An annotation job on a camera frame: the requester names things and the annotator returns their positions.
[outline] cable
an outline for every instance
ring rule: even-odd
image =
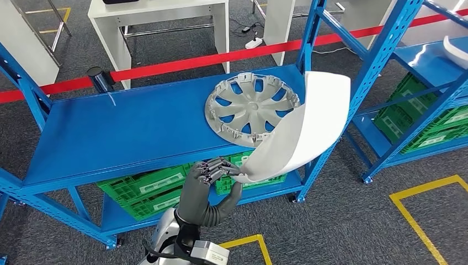
[[[260,22],[255,22],[255,23],[253,23],[252,25],[248,26],[248,25],[244,25],[244,24],[240,23],[239,21],[237,21],[237,20],[235,20],[235,19],[233,19],[233,18],[229,18],[229,19],[231,19],[232,21],[234,21],[235,23],[237,23],[237,24],[239,25],[235,30],[230,30],[230,32],[231,32],[232,34],[236,35],[237,37],[241,37],[241,38],[246,37],[246,33],[236,31],[236,30],[238,30],[238,29],[241,28],[241,27],[253,29],[253,28],[259,26],[259,27],[261,27],[261,28],[265,28]]]
[[[175,255],[173,254],[165,254],[165,253],[159,253],[159,252],[156,252],[154,251],[151,246],[150,246],[150,243],[146,240],[146,239],[143,239],[143,247],[153,256],[156,256],[158,258],[178,258],[176,257]]]
[[[255,26],[260,26],[260,27],[262,27],[262,28],[265,28],[265,27],[263,26],[263,24],[261,24],[260,22],[255,22],[255,23],[253,23],[251,26],[248,26],[248,25],[244,25],[244,24],[240,23],[239,21],[237,21],[237,20],[235,20],[235,19],[233,19],[233,18],[229,18],[229,19],[231,19],[232,21],[234,21],[234,22],[236,22],[237,24],[239,24],[239,25],[241,25],[241,26],[244,26],[244,27],[254,28]]]
[[[351,50],[348,47],[339,48],[339,49],[336,49],[336,50],[333,50],[333,51],[312,51],[312,52],[314,52],[316,54],[331,54],[332,52],[341,51],[341,50],[348,50],[348,51],[350,51],[350,52],[357,55],[357,53],[355,53],[353,50]]]

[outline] shelf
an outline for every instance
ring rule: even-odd
[[[450,42],[468,52],[468,37],[451,39]],[[442,41],[398,47],[393,52],[392,58],[427,87],[446,86],[464,72],[464,69],[445,56]]]
[[[274,75],[304,100],[295,65],[253,71]],[[54,102],[26,174],[29,193],[93,183],[250,150],[222,139],[204,108],[220,81],[237,73]]]
[[[376,113],[358,116],[352,122],[358,128],[363,138],[375,152],[378,158],[382,157],[392,146],[387,137],[374,125],[372,119]]]
[[[425,158],[428,156],[433,156],[433,155],[437,155],[440,153],[449,152],[449,151],[460,149],[460,148],[467,147],[467,146],[468,146],[468,137],[465,136],[462,138],[453,139],[448,142],[443,142],[439,145],[426,147],[417,151],[413,151],[413,152],[409,152],[405,154],[398,153],[396,156],[392,158],[390,162],[385,164],[385,167],[399,165],[399,164],[406,163],[409,161],[414,161],[414,160]]]
[[[358,128],[363,138],[380,158],[391,148],[391,144],[385,137],[385,135],[372,122],[371,119],[374,116],[375,113],[356,117],[353,119],[353,124]],[[385,163],[384,167],[399,165],[409,161],[437,155],[440,153],[445,153],[466,146],[468,146],[468,137],[462,137],[438,145],[422,148],[413,152],[404,154],[398,153],[391,159],[391,161]]]
[[[302,188],[301,178],[296,170],[289,172],[286,181],[275,185],[268,185],[254,189],[244,190],[240,204],[254,202],[271,198],[287,193],[292,193]],[[209,201],[211,205],[219,203],[226,195],[217,195],[214,186],[210,189]],[[103,211],[101,220],[102,233],[106,235],[115,235],[118,233],[139,229],[158,223],[162,213],[142,221],[136,221],[122,207],[119,206],[106,194],[104,195]]]

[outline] black device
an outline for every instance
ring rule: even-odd
[[[129,2],[137,2],[138,0],[103,0],[104,4],[122,4]]]

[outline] caster wheel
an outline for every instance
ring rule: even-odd
[[[117,238],[117,244],[115,244],[115,247],[119,248],[123,245],[124,240],[121,238]]]
[[[290,203],[297,203],[296,195],[289,195],[288,196],[288,201]]]

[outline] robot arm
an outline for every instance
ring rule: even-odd
[[[148,253],[139,265],[227,264],[228,250],[200,240],[200,227],[219,224],[242,196],[242,184],[235,183],[230,194],[218,205],[210,205],[210,186],[224,174],[239,175],[239,168],[223,158],[216,158],[198,162],[190,169],[179,207],[169,208],[163,214],[151,245],[144,243]]]
[[[185,180],[177,215],[194,225],[218,225],[234,209],[242,195],[242,184],[236,182],[231,193],[218,205],[209,205],[210,186],[224,174],[237,176],[240,174],[239,168],[224,158],[196,163]]]

